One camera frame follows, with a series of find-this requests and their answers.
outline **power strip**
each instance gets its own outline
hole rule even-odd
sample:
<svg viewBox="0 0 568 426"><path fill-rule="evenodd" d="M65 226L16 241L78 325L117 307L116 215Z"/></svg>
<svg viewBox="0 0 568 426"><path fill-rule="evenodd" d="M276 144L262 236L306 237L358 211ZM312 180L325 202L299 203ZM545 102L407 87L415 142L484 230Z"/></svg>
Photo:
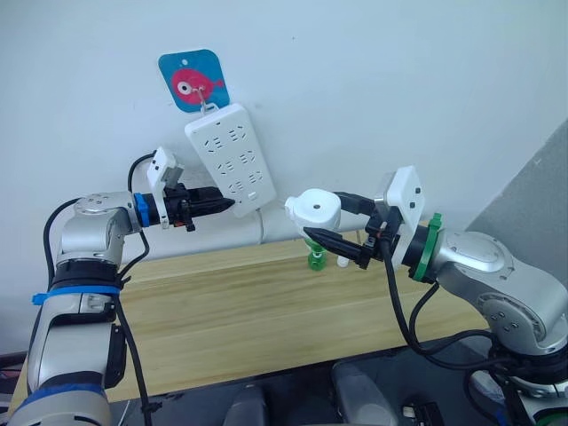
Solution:
<svg viewBox="0 0 568 426"><path fill-rule="evenodd" d="M190 122L185 135L233 213L243 217L276 198L276 190L247 110L231 104Z"/></svg>

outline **black wire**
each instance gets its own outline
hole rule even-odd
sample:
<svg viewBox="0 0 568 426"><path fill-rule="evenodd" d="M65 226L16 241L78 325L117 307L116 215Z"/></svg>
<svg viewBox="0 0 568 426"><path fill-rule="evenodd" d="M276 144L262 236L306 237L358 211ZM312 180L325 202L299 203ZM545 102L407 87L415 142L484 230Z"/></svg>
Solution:
<svg viewBox="0 0 568 426"><path fill-rule="evenodd" d="M66 209L69 206L72 206L78 201L79 201L78 198L74 198L73 200L69 200L61 204L53 211L53 213L50 214L49 218L47 219L47 222L45 222L45 226L43 227L43 252L45 253L45 262L47 263L48 288L51 285L51 282L53 281L53 277L55 277L55 266L53 265L53 256L51 254L51 245L50 245L51 225L53 224L53 221L55 220L55 218L58 216L59 213L61 213L64 209Z"/></svg>
<svg viewBox="0 0 568 426"><path fill-rule="evenodd" d="M151 154L146 154L146 155L142 155L140 158L138 158L136 161L134 161L132 163L132 165L130 166L130 170L128 170L128 190L130 192L132 192L132 176L134 175L134 170L136 169L136 167L143 161L145 160L149 160L152 157L154 157L154 154L156 154L156 152L154 151Z"/></svg>
<svg viewBox="0 0 568 426"><path fill-rule="evenodd" d="M154 157L155 154L156 154L156 152L153 151L151 154L142 155L140 158L138 158L137 160L135 160L132 163L132 165L130 166L130 170L128 170L128 179L127 179L127 186L128 186L129 192L132 192L132 176L134 175L134 170L136 169L136 167L141 162L143 162L145 160L149 160L152 157ZM150 253L150 245L148 244L148 240L146 239L146 236L144 235L144 231L140 229L139 234L140 234L140 239L142 240L142 243L144 244L144 252L140 256L137 256L134 259L132 259L126 266L124 266L122 268L122 270L118 274L118 279L120 281L122 281L122 279L124 278L124 275L126 275L126 273L132 268L132 266L137 264L144 257L146 257L148 255L148 253Z"/></svg>
<svg viewBox="0 0 568 426"><path fill-rule="evenodd" d="M132 266L137 264L144 257L146 257L148 253L150 253L150 244L148 244L148 240L144 235L144 231L140 230L139 234L140 238L142 239L142 243L144 244L144 252L141 255L133 258L126 266L122 268L122 270L118 273L118 280L120 281L124 279L124 275L126 275L126 273L132 268Z"/></svg>
<svg viewBox="0 0 568 426"><path fill-rule="evenodd" d="M400 303L400 297L398 295L398 288L397 288L397 280L394 274L394 267L392 266L392 259L391 259L391 245L387 240L379 240L379 249L381 250L381 254L383 255L383 261L385 270L387 272L387 281L389 284L389 293L390 293L390 301L392 302L392 309L394 311L395 317L398 322L398 327L400 328L400 332L404 337L406 344L410 346L410 348L418 353L419 355L423 355L428 361L436 364L439 367L448 368L452 370L470 370L470 369L501 369L498 364L505 364L513 362L513 359L510 358L496 358L496 359L486 359L484 361L473 362L469 364L454 364L450 362L445 362L440 359L433 358L431 354L428 353L427 350L424 350L417 340L413 338L408 329L408 325L406 324L405 314L402 311L402 305Z"/></svg>
<svg viewBox="0 0 568 426"><path fill-rule="evenodd" d="M132 163L130 169L128 171L128 179L127 179L127 186L129 192L132 192L132 177L134 175L134 170L136 167L143 161L149 160L154 157L155 151L151 154L146 154L138 158L136 161ZM150 245L148 244L148 240L144 234L144 231L140 229L140 239L144 244L144 252L141 255L132 259L126 266L122 268L122 270L118 273L118 280L124 284L126 279L124 276L128 273L132 266L140 262L147 254L150 252ZM122 309L121 301L118 296L114 297L114 301L116 304L116 314L118 316L119 321L121 322L122 328L124 329L124 334L126 336L126 342L130 348L130 355L132 357L132 364L134 366L134 373L136 375L136 381L138 383L138 391L140 393L140 402L141 402L141 410L142 414L144 415L144 424L145 426L152 425L152 412L155 410L153 405L150 404L148 399L148 392L146 390L146 383L144 382L144 374L142 373L142 364L140 363L140 357L138 355L138 350L136 348L136 343L134 342L134 336L132 335L132 331L130 330L130 326L126 320L126 316L124 315L124 311Z"/></svg>
<svg viewBox="0 0 568 426"><path fill-rule="evenodd" d="M493 414L489 413L483 407L481 407L479 403L473 398L473 395L471 395L471 389L469 388L469 379L471 378L471 376L473 376L473 374L476 371L479 370L473 369L467 371L463 376L463 393L465 393L465 398L475 408L475 410L481 415L483 415L488 421L490 421L493 424L500 424L499 420L497 420L497 418Z"/></svg>
<svg viewBox="0 0 568 426"><path fill-rule="evenodd" d="M416 304L416 306L412 310L412 313L410 314L410 321L409 321L408 326L410 328L410 335L413 337L413 340L415 340L416 342L418 342L418 337L416 336L416 320L418 318L418 314L420 313L420 309L426 304L426 302L428 302L432 298L432 296L434 296L434 294L438 291L439 287L440 287L440 285L436 281L432 285L432 287L426 292L426 294L420 299L420 301ZM438 352L444 350L449 345L460 341L461 339L465 339L466 337L472 337L474 335L487 337L492 342L494 342L494 340L495 340L495 336L488 331L485 331L485 330L467 330L467 331L461 331L460 333L456 333L455 335L451 335L451 336L447 337L446 339L444 339L439 344L431 346L430 348L424 348L423 346L421 346L421 347L422 347L424 354L433 355L435 353L438 353Z"/></svg>
<svg viewBox="0 0 568 426"><path fill-rule="evenodd" d="M122 329L124 330L124 335L126 337L126 343L130 349L130 355L132 357L132 365L134 366L134 374L136 375L136 382L138 384L138 390L140 392L140 402L142 403L142 415L144 415L145 426L152 425L152 413L150 400L148 399L148 392L146 390L146 383L144 382L144 375L142 374L142 363L140 362L140 356L138 355L138 349L136 343L134 342L134 336L132 335L132 330L126 316L124 315L124 310L122 309L121 299L118 295L113 296L114 307L116 309L116 316L121 323Z"/></svg>

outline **blue sticker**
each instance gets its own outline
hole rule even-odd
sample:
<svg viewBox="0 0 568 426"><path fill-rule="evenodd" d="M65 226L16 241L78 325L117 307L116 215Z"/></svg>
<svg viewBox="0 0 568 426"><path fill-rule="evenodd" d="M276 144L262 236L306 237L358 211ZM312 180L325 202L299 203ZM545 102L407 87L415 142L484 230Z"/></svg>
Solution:
<svg viewBox="0 0 568 426"><path fill-rule="evenodd" d="M229 105L229 92L219 59L208 50L185 51L162 55L158 66L171 96L182 111L195 113L201 111L201 98L219 108Z"/></svg>

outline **green ring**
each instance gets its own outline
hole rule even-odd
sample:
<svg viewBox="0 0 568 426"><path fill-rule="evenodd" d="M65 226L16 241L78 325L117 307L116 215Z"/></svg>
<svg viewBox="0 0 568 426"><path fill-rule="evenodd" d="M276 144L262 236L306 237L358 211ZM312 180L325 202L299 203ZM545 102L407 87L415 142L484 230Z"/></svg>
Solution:
<svg viewBox="0 0 568 426"><path fill-rule="evenodd" d="M430 258L432 257L432 251L434 251L434 246L436 246L438 231L441 227L442 215L440 213L434 213L434 217L428 223L428 238L426 238L420 262L418 263L418 266L416 266L416 271L412 277L413 280L422 282L422 278L424 278L424 274L426 273L428 264L430 263Z"/></svg>

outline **table top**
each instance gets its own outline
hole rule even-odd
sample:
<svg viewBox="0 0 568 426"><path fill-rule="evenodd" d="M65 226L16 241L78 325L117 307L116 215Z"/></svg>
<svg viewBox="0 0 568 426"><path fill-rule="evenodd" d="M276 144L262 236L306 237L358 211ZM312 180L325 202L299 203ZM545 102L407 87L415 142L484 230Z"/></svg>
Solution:
<svg viewBox="0 0 568 426"><path fill-rule="evenodd" d="M346 233L357 241L359 233ZM143 262L121 293L150 395L260 375L405 344L383 265L363 271L307 267L303 240ZM397 272L406 317L430 287ZM440 289L423 308L430 340L486 327L475 309ZM25 398L25 373L11 409ZM138 398L130 361L109 401Z"/></svg>

